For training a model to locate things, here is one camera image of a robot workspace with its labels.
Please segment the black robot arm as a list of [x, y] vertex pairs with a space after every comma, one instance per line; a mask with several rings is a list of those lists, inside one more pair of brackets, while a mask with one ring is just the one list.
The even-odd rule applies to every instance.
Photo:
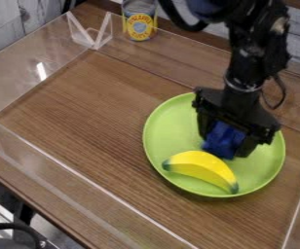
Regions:
[[280, 122], [269, 113], [281, 103], [270, 103], [264, 83], [285, 84], [279, 72], [287, 68], [289, 12], [283, 0], [186, 0], [197, 22], [185, 21], [173, 0], [160, 0], [173, 23], [198, 32], [212, 23], [224, 23], [229, 33], [230, 61], [225, 87], [194, 89], [192, 106], [197, 112], [202, 150], [222, 159], [246, 158], [270, 144]]

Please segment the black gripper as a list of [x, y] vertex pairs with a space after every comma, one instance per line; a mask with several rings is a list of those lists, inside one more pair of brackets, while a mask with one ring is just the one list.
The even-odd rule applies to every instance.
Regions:
[[265, 78], [238, 79], [225, 74], [225, 87], [197, 87], [192, 106], [197, 112], [198, 133], [208, 139], [216, 121], [244, 131], [246, 137], [236, 156], [246, 158], [258, 145], [270, 144], [280, 130], [280, 123], [261, 104]]

